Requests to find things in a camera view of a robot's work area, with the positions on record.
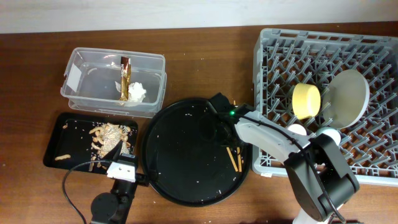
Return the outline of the rectangular black tray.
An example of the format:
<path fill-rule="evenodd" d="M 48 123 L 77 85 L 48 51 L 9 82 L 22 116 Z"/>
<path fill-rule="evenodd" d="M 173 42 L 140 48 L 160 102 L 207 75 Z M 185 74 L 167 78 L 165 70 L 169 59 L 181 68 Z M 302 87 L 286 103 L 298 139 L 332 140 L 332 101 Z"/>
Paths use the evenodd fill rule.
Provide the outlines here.
<path fill-rule="evenodd" d="M 98 161 L 103 157 L 92 145 L 95 133 L 90 131 L 104 124 L 124 126 L 128 132 L 128 143 L 125 152 L 133 153 L 136 145 L 138 125 L 133 120 L 105 118 L 100 116 L 62 113 L 56 120 L 43 164 L 58 169 L 71 169 L 87 161 Z"/>

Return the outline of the yellow bowl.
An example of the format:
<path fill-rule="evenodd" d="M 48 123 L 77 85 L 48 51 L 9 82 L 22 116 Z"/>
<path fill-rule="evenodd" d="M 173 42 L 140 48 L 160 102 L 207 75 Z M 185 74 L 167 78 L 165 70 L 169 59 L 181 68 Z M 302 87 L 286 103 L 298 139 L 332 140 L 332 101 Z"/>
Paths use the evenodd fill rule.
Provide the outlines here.
<path fill-rule="evenodd" d="M 321 96 L 315 85 L 298 83 L 292 94 L 292 109 L 298 119 L 315 117 L 321 107 Z"/>

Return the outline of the brown coffee sachet wrapper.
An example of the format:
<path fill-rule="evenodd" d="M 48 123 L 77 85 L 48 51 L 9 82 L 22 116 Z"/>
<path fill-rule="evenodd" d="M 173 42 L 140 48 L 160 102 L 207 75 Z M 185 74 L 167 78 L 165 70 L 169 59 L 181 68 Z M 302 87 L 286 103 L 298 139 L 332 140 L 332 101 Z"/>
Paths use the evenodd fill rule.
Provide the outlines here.
<path fill-rule="evenodd" d="M 121 101 L 128 100 L 128 88 L 130 85 L 131 76 L 131 59 L 128 57 L 121 57 Z"/>

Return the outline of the clear plastic waste bin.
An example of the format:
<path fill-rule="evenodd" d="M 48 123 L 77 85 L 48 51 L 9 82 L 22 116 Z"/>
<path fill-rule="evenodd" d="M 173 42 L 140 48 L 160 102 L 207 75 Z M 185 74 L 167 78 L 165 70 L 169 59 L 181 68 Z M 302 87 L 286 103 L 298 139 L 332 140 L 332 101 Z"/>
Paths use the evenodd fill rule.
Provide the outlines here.
<path fill-rule="evenodd" d="M 131 59 L 131 82 L 146 89 L 142 103 L 124 102 L 115 82 L 121 82 L 121 57 Z M 67 86 L 72 64 L 82 72 L 77 91 Z M 165 57 L 126 50 L 78 47 L 72 51 L 60 93 L 74 110 L 151 118 L 162 108 L 167 83 Z"/>

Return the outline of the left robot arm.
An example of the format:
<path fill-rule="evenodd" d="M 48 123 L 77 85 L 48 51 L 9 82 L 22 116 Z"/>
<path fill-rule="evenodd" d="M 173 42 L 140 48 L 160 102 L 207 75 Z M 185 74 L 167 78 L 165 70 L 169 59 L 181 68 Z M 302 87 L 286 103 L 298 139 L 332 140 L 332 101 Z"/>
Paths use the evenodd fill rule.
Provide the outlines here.
<path fill-rule="evenodd" d="M 137 172 L 138 158 L 121 152 L 123 142 L 105 155 L 109 159 L 106 176 L 114 180 L 110 192 L 97 195 L 91 203 L 94 224 L 126 223 L 138 186 L 149 185 L 149 176 Z"/>

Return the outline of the pink plastic cup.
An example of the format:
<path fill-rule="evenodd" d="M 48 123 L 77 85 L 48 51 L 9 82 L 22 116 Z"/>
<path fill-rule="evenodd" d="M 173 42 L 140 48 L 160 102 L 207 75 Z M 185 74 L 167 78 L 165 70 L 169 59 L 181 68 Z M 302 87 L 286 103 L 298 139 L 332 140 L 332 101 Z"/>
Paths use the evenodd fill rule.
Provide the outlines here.
<path fill-rule="evenodd" d="M 290 126 L 287 127 L 287 129 L 289 131 L 299 134 L 299 135 L 303 135 L 303 136 L 307 135 L 306 129 L 300 124 L 291 124 Z"/>

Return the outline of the white tissue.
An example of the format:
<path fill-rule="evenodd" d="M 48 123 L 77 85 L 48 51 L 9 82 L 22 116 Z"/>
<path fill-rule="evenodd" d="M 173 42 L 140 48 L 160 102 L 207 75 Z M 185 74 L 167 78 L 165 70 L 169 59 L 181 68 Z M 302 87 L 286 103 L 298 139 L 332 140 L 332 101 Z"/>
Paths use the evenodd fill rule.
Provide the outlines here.
<path fill-rule="evenodd" d="M 127 88 L 122 88 L 121 84 L 115 82 L 116 90 L 121 94 L 120 104 L 123 105 L 125 101 L 133 103 L 142 103 L 146 97 L 146 89 L 139 82 L 130 84 Z"/>

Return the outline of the white round plate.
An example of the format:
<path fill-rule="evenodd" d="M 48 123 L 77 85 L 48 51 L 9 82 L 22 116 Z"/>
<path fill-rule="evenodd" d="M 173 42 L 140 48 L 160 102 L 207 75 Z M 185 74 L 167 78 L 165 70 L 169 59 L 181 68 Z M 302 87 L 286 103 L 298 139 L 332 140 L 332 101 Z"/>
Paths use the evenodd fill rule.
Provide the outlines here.
<path fill-rule="evenodd" d="M 322 116 L 329 126 L 343 129 L 354 125 L 369 104 L 368 81 L 357 70 L 345 70 L 332 79 L 323 97 Z"/>

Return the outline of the light blue plastic cup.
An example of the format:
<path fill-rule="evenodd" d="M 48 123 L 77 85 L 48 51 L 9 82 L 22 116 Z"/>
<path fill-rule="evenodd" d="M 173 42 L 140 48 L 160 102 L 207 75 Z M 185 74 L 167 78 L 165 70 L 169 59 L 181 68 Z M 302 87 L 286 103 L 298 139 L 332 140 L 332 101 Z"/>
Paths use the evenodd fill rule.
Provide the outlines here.
<path fill-rule="evenodd" d="M 336 129 L 334 129 L 334 128 L 331 128 L 331 127 L 322 127 L 322 128 L 320 128 L 320 129 L 318 129 L 318 130 L 315 132 L 315 134 L 316 134 L 316 136 L 319 136 L 319 135 L 321 135 L 321 134 L 325 134 L 325 135 L 331 137 L 331 138 L 334 140 L 334 142 L 335 142 L 335 144 L 336 144 L 337 146 L 340 145 L 340 142 L 341 142 L 340 133 L 339 133 Z"/>

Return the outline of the round black tray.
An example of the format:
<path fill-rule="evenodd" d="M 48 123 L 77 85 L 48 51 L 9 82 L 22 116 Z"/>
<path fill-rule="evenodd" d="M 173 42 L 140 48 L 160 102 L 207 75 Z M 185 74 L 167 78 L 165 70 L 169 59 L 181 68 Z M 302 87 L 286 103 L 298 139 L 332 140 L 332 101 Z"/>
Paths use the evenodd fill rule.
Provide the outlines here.
<path fill-rule="evenodd" d="M 223 201 L 239 189 L 251 169 L 252 147 L 242 143 L 242 172 L 235 172 L 225 146 L 204 141 L 198 120 L 210 114 L 206 98 L 177 101 L 159 111 L 142 138 L 141 159 L 145 174 L 159 173 L 151 186 L 164 198 L 188 207 Z M 236 147 L 227 146 L 236 158 Z"/>

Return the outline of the food scraps peanuts and rice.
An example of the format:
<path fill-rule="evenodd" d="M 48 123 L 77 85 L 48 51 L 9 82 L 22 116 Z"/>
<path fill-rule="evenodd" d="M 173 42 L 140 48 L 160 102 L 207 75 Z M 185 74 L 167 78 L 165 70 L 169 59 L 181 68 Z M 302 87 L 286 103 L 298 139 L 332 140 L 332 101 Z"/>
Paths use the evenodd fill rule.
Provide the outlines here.
<path fill-rule="evenodd" d="M 125 127 L 122 125 L 108 123 L 102 126 L 98 126 L 90 131 L 91 134 L 95 133 L 95 137 L 93 138 L 94 144 L 92 146 L 96 150 L 98 150 L 98 154 L 100 156 L 105 156 L 110 150 L 115 147 L 115 145 L 117 145 L 120 140 L 123 141 L 123 148 L 121 149 L 121 152 L 125 154 L 128 153 L 125 152 L 125 149 L 127 149 L 130 144 L 127 141 L 128 132 L 124 128 Z M 90 165 L 84 166 L 82 169 L 88 172 L 101 173 L 102 171 L 106 170 L 106 166 L 100 163 L 101 160 L 91 160 L 92 163 Z"/>

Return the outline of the white label on bin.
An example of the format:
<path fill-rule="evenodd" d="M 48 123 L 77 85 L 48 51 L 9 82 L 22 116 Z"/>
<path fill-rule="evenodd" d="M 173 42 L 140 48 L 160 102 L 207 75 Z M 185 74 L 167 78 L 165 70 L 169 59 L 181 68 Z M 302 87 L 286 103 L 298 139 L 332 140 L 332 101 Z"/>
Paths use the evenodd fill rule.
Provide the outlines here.
<path fill-rule="evenodd" d="M 77 91 L 81 74 L 81 70 L 73 63 L 68 75 L 67 86 L 69 86 L 74 92 Z"/>

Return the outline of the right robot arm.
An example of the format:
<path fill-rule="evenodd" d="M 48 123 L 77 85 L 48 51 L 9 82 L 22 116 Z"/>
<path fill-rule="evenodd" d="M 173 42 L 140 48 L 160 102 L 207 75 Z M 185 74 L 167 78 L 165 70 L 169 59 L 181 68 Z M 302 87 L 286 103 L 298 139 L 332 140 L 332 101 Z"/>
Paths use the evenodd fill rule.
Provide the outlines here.
<path fill-rule="evenodd" d="M 346 223 L 338 209 L 358 192 L 359 182 L 331 137 L 296 134 L 250 105 L 232 105 L 221 93 L 205 104 L 210 114 L 229 128 L 233 142 L 263 149 L 283 164 L 305 212 L 295 218 L 296 223 L 331 222 L 333 218 Z"/>

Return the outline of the grey plastic dishwasher rack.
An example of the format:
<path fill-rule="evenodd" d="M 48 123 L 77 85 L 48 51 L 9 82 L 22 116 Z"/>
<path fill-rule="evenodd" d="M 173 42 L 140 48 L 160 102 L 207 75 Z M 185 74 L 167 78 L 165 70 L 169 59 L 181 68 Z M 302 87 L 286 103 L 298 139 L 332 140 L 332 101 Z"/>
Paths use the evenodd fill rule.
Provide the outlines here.
<path fill-rule="evenodd" d="M 331 103 L 312 118 L 298 119 L 292 93 L 299 83 L 315 85 L 321 96 L 337 74 L 356 70 L 369 84 L 363 115 L 339 128 L 340 151 L 361 184 L 397 185 L 397 39 L 305 30 L 263 29 L 254 47 L 254 105 L 282 126 L 299 124 L 308 135 L 330 127 Z"/>

